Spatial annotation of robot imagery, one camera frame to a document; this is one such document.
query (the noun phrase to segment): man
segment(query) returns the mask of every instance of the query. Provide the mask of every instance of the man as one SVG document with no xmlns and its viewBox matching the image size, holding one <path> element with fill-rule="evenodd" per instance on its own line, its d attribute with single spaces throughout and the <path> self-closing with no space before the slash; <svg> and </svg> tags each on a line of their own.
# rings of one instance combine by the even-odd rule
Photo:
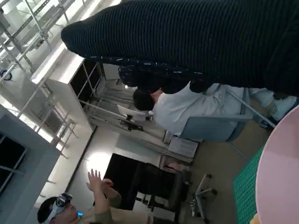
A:
<svg viewBox="0 0 299 224">
<path fill-rule="evenodd" d="M 195 93 L 190 90 L 188 84 L 175 94 L 165 94 L 161 90 L 148 94 L 137 89 L 133 99 L 138 110 L 152 111 L 158 125 L 179 136 L 189 117 L 240 114 L 241 103 L 228 91 L 242 98 L 244 88 L 213 84 L 205 92 Z M 267 89 L 249 89 L 249 93 L 270 112 L 276 121 L 280 121 L 297 102 L 296 97 L 276 100 L 273 92 Z M 233 132 L 235 126 L 232 126 L 232 130 L 226 131 Z"/>
<path fill-rule="evenodd" d="M 71 205 L 71 196 L 62 194 L 58 198 L 45 200 L 38 213 L 39 223 L 44 224 L 174 224 L 170 220 L 152 217 L 146 212 L 117 209 L 121 203 L 120 194 L 112 188 L 112 181 L 101 180 L 100 173 L 88 172 L 87 187 L 93 192 L 94 207 L 78 216 Z"/>
</svg>

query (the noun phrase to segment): dark hair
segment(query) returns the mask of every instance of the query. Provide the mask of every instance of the dark hair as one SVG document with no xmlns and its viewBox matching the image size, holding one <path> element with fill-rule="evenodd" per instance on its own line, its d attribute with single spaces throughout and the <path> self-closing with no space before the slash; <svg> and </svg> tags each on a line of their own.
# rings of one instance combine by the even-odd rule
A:
<svg viewBox="0 0 299 224">
<path fill-rule="evenodd" d="M 139 89 L 135 90 L 133 94 L 134 106 L 140 111 L 151 111 L 155 106 L 155 101 L 152 96 Z"/>
<path fill-rule="evenodd" d="M 39 223 L 43 223 L 44 221 L 47 220 L 47 218 L 49 217 L 49 214 L 52 211 L 51 207 L 56 200 L 57 200 L 57 197 L 50 197 L 42 203 L 41 207 L 39 208 L 39 210 L 37 212 L 37 221 Z"/>
</svg>

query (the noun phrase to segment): pink table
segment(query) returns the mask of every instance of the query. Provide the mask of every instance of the pink table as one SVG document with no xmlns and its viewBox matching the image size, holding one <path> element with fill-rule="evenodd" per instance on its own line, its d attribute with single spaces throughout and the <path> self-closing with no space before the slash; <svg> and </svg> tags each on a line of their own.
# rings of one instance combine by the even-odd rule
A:
<svg viewBox="0 0 299 224">
<path fill-rule="evenodd" d="M 269 137 L 257 170 L 261 224 L 299 224 L 299 106 Z"/>
</svg>

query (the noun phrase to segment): hand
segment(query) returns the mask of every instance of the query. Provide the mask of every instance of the hand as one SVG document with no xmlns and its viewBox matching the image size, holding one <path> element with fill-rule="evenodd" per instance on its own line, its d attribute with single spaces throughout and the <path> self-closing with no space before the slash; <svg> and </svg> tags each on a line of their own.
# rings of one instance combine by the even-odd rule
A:
<svg viewBox="0 0 299 224">
<path fill-rule="evenodd" d="M 107 188 L 113 187 L 113 182 L 110 179 L 103 179 L 102 180 L 102 190 L 106 190 Z"/>
<path fill-rule="evenodd" d="M 89 183 L 86 183 L 88 189 L 90 189 L 93 193 L 95 193 L 95 191 L 101 190 L 102 180 L 100 172 L 96 170 L 94 173 L 92 169 L 91 172 L 88 172 L 88 179 Z"/>
</svg>

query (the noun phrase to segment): vr headset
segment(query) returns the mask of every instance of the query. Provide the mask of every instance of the vr headset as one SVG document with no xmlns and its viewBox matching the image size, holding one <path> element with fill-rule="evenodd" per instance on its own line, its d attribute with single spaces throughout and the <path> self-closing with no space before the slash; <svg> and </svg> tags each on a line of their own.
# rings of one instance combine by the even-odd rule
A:
<svg viewBox="0 0 299 224">
<path fill-rule="evenodd" d="M 49 214 L 46 221 L 44 221 L 44 224 L 49 224 L 52 218 L 56 216 L 56 214 L 59 214 L 63 212 L 66 208 L 66 205 L 71 202 L 72 196 L 66 193 L 63 193 L 58 196 L 57 200 L 53 203 L 52 211 Z"/>
</svg>

